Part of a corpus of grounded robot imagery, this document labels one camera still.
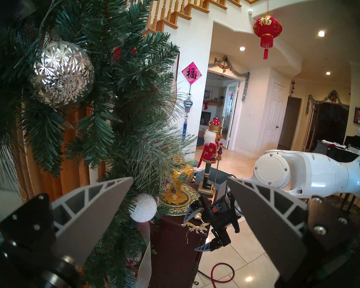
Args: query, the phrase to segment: staircase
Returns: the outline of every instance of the staircase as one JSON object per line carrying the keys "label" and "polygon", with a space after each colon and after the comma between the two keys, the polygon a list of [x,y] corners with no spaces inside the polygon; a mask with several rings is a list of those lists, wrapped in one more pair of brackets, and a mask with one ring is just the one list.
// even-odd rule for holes
{"label": "staircase", "polygon": [[[141,0],[126,0],[129,5],[139,2]],[[147,19],[147,31],[146,33],[156,33],[157,31],[164,31],[164,26],[167,25],[173,29],[177,29],[177,19],[179,17],[186,20],[191,20],[192,9],[209,13],[209,5],[215,5],[220,7],[223,10],[226,10],[229,4],[226,5],[226,2],[230,2],[237,7],[241,7],[240,0],[187,0],[187,5],[185,5],[186,0],[182,0],[179,10],[179,0],[175,0],[175,4],[172,10],[173,0],[158,0],[151,5],[150,13]],[[260,0],[243,0],[248,4],[256,3]]]}

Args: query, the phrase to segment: nutcracker white beard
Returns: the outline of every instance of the nutcracker white beard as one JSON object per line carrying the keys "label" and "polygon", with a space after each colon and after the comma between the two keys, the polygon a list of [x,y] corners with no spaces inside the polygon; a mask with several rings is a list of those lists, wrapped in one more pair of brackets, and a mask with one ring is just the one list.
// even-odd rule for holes
{"label": "nutcracker white beard", "polygon": [[208,145],[210,143],[215,143],[216,142],[216,133],[209,131],[209,130],[205,130],[204,133],[204,144]]}

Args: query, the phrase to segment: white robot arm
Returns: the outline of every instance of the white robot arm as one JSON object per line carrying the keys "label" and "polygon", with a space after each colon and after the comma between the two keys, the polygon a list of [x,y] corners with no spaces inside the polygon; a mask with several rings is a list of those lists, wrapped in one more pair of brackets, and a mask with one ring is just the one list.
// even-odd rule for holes
{"label": "white robot arm", "polygon": [[335,193],[360,197],[360,156],[340,163],[322,154],[270,150],[256,161],[254,174],[248,180],[279,189],[291,181],[287,192],[297,198]]}

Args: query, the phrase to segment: yellow vase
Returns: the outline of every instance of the yellow vase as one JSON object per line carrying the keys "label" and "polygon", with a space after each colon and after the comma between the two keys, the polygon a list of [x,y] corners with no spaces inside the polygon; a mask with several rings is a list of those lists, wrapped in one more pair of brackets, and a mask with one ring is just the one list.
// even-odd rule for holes
{"label": "yellow vase", "polygon": [[192,180],[194,173],[193,167],[189,164],[174,171],[172,175],[173,182],[171,182],[164,195],[166,201],[175,204],[184,202],[187,199],[187,196],[182,193],[181,187],[184,183]]}

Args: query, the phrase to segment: tinsel garland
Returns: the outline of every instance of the tinsel garland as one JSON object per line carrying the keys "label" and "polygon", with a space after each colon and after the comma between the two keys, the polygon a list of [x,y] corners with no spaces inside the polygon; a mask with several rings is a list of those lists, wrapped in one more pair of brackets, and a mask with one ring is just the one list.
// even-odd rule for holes
{"label": "tinsel garland", "polygon": [[310,104],[310,103],[313,103],[313,104],[314,104],[314,103],[321,104],[321,103],[324,103],[325,101],[328,101],[328,100],[330,100],[330,101],[333,102],[333,103],[338,103],[338,104],[340,104],[341,107],[343,107],[344,109],[347,109],[347,110],[349,109],[349,106],[341,103],[341,100],[340,100],[340,98],[339,98],[338,93],[337,93],[335,90],[333,90],[333,91],[330,92],[323,100],[315,100],[315,99],[313,99],[312,95],[309,94],[309,95],[308,95],[308,101],[307,101],[307,108],[306,108],[305,113],[309,113],[309,104]]}
{"label": "tinsel garland", "polygon": [[217,58],[214,59],[213,63],[208,63],[208,68],[213,68],[219,66],[221,69],[223,69],[223,74],[229,69],[233,74],[245,77],[245,85],[244,85],[244,91],[243,96],[241,100],[244,102],[245,98],[247,97],[247,91],[248,91],[248,84],[249,84],[249,76],[251,75],[249,72],[246,73],[240,73],[238,72],[232,65],[232,63],[229,61],[227,56],[223,56],[220,60],[217,60]]}

